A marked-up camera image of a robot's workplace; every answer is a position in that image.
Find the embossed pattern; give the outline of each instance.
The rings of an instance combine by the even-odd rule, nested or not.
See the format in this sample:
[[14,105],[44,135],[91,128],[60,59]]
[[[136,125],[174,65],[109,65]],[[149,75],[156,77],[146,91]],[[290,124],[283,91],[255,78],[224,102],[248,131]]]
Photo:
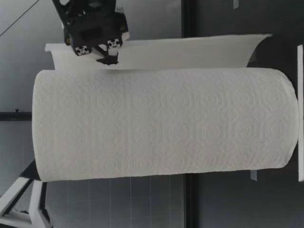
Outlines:
[[43,181],[280,168],[298,119],[272,69],[42,71],[34,86]]

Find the paper towel sheet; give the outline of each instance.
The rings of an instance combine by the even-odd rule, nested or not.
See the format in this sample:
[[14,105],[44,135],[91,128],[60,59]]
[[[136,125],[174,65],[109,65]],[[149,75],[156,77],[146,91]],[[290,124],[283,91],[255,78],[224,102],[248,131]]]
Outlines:
[[43,181],[281,168],[298,112],[271,69],[42,71],[37,168]]
[[64,44],[48,44],[56,70],[185,69],[246,67],[257,45],[269,35],[126,41],[117,65],[96,62],[98,54],[78,57]]

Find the gray wall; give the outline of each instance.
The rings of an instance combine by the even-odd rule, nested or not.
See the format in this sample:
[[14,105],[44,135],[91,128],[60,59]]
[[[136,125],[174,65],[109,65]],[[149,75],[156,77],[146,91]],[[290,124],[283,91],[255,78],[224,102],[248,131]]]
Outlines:
[[[240,0],[236,10],[233,0],[198,2],[200,36],[285,33],[304,22],[302,0]],[[297,177],[296,152],[285,168],[258,171],[258,182],[249,171],[200,174],[199,227],[303,228],[304,184]]]
[[[292,33],[304,27],[302,0],[199,0],[198,36],[248,33]],[[303,29],[297,35],[304,37]]]
[[[1,0],[0,33],[34,0]],[[179,0],[122,0],[132,39],[181,36]],[[37,73],[53,69],[46,43],[62,42],[51,0],[40,0],[0,37],[0,111],[31,110]],[[31,122],[0,123],[0,195],[34,159]],[[183,177],[63,181],[49,184],[47,207],[58,228],[181,228]],[[27,209],[30,191],[17,205]]]
[[249,171],[199,176],[200,228],[303,228],[304,184],[297,173]]

